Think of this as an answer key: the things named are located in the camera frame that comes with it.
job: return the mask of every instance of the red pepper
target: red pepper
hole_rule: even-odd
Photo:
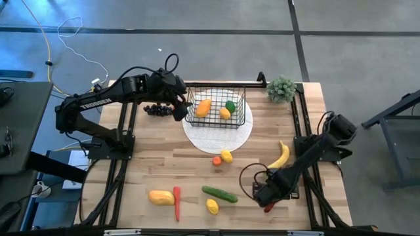
[[[271,209],[273,209],[273,207],[274,207],[274,205],[275,205],[276,203],[271,203],[271,204],[269,204],[268,206],[266,206],[265,208],[264,208],[264,212],[265,213],[269,213],[270,211],[271,211]]]
[[[174,187],[173,195],[175,197],[175,217],[177,218],[177,221],[179,222],[179,201],[180,201],[180,196],[181,196],[181,188]]]

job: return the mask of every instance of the white cable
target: white cable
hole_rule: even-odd
[[[87,142],[87,141],[91,141],[91,139],[88,139],[88,140],[82,140],[82,141],[80,141],[80,142]],[[73,145],[76,145],[76,144],[79,144],[79,142],[74,142],[74,143],[72,143],[72,144],[69,144],[69,145],[67,145],[67,146],[65,146],[65,147],[62,147],[61,149],[63,149],[63,148],[68,148],[68,147],[70,147],[70,146],[73,146]]]
[[[69,21],[69,20],[74,20],[74,19],[76,19],[76,18],[79,18],[80,19],[80,26],[78,27],[78,29],[76,30],[76,32],[74,33],[74,34],[72,34],[72,35],[61,35],[60,34],[60,28],[67,22],[67,21]],[[61,38],[61,37],[73,37],[74,35],[76,35],[77,33],[79,33],[79,31],[80,31],[80,29],[83,27],[83,19],[82,19],[82,17],[81,16],[75,16],[75,17],[72,17],[72,18],[69,18],[69,19],[67,19],[67,20],[65,20],[65,21],[63,21],[63,23],[61,23],[61,25],[57,28],[57,33],[58,33],[58,38],[60,39],[60,41],[64,44],[64,46],[67,48],[67,49],[70,49],[71,51],[73,51],[73,53],[74,54],[76,54],[76,55],[78,55],[78,56],[81,56],[83,59],[85,59],[85,61],[87,61],[87,62],[90,62],[90,63],[95,63],[95,64],[98,64],[100,67],[102,67],[102,69],[104,69],[104,71],[106,72],[106,75],[105,75],[105,79],[103,80],[103,81],[101,81],[101,83],[102,84],[104,84],[107,80],[108,80],[108,70],[101,64],[101,63],[99,63],[99,62],[95,62],[95,61],[92,61],[92,60],[88,60],[88,59],[86,59],[86,57],[84,57],[84,55],[82,55],[82,54],[79,54],[79,53],[77,53],[76,51],[74,51],[74,49],[73,48],[71,48],[71,47],[69,47],[69,46],[67,46],[67,44],[64,42],[64,40]]]

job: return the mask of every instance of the green lime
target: green lime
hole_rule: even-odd
[[[232,114],[235,112],[235,103],[233,103],[232,101],[227,101],[225,108]]]

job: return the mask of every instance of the red carrot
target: red carrot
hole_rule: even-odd
[[[175,197],[175,217],[177,218],[177,221],[179,222],[179,201],[180,201],[180,196],[181,196],[181,188],[174,187],[173,195]]]

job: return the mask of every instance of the black wire basket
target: black wire basket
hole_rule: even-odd
[[[211,108],[204,118],[196,117],[196,110],[202,100],[210,99]],[[188,108],[185,120],[195,127],[239,128],[245,124],[245,87],[188,87]],[[227,101],[235,105],[235,112],[225,120],[220,117],[220,109]]]

